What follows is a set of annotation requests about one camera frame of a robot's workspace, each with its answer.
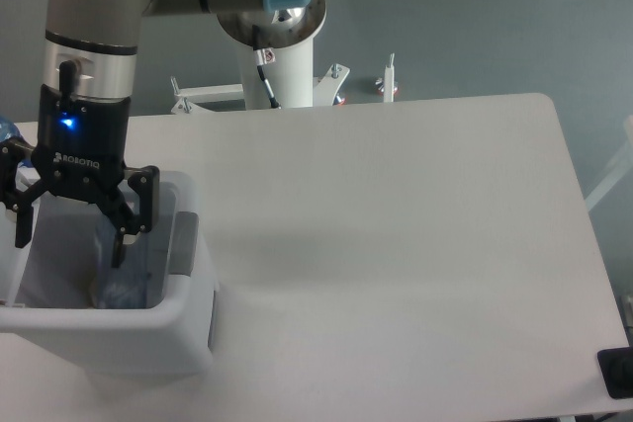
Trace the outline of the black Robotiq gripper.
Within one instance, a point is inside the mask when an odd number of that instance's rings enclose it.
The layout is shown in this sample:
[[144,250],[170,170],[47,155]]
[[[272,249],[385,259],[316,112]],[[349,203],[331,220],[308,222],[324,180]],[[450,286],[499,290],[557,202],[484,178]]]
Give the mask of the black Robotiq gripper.
[[[22,138],[1,142],[1,203],[15,215],[16,248],[31,242],[33,203],[45,192],[98,204],[115,229],[113,269],[125,260],[127,236],[152,231],[159,217],[160,171],[153,165],[124,165],[130,108],[129,98],[95,102],[64,98],[46,85],[41,88],[36,147]],[[18,167],[30,158],[40,178],[21,191]],[[133,209],[120,189],[122,183],[137,197]]]

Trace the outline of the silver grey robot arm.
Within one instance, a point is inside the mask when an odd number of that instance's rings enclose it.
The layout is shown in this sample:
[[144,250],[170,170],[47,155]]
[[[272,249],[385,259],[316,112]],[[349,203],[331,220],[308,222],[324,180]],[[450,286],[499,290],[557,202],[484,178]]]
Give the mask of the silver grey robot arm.
[[38,140],[1,143],[1,201],[15,244],[33,236],[44,194],[96,206],[112,224],[111,264],[158,219],[159,170],[131,168],[125,146],[144,17],[179,13],[277,13],[313,0],[48,0]]

